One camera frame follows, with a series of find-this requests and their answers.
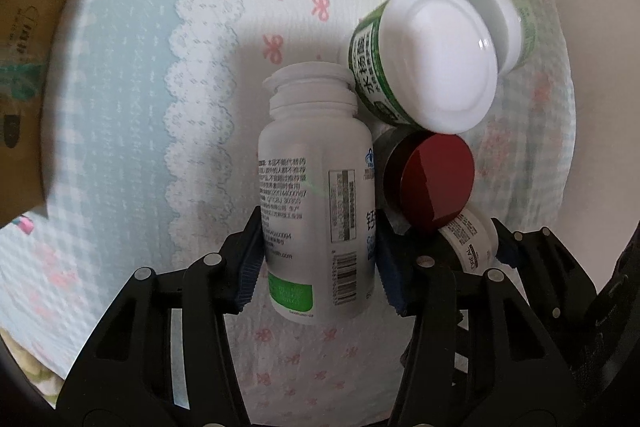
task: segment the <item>white bottle cap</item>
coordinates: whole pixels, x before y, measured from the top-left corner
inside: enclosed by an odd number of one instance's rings
[[[341,103],[356,113],[358,97],[349,68],[330,62],[301,62],[273,73],[262,85],[274,95],[270,111],[297,103]]]
[[[378,38],[389,87],[417,124],[458,134],[485,117],[495,97],[496,55],[467,0],[390,0]]]
[[[484,19],[494,41],[498,76],[513,70],[522,55],[524,35],[512,0],[468,0]]]

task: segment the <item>dark red cap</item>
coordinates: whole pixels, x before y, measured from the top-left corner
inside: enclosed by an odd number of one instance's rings
[[[394,149],[385,168],[385,198],[422,233],[434,233],[465,208],[474,158],[460,136],[417,131]]]

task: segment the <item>metal pin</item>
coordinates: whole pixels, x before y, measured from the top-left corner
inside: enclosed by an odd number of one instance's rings
[[[206,256],[204,256],[203,262],[207,266],[215,266],[216,264],[222,263],[222,256],[219,253],[207,253]]]
[[[429,255],[421,255],[420,257],[418,257],[418,259],[415,260],[415,262],[421,268],[433,268],[434,266],[436,266],[436,262],[433,260],[433,257]]]
[[[138,279],[139,281],[143,281],[145,279],[149,279],[151,276],[151,269],[143,266],[142,268],[138,268],[134,273],[133,277]]]
[[[500,270],[489,270],[489,273],[487,274],[487,277],[489,277],[489,279],[491,279],[493,282],[502,282],[504,281],[504,273],[502,273]]]

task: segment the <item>cardboard box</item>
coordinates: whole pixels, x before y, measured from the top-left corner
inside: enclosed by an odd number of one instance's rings
[[[0,0],[0,228],[44,203],[40,113],[66,0]]]

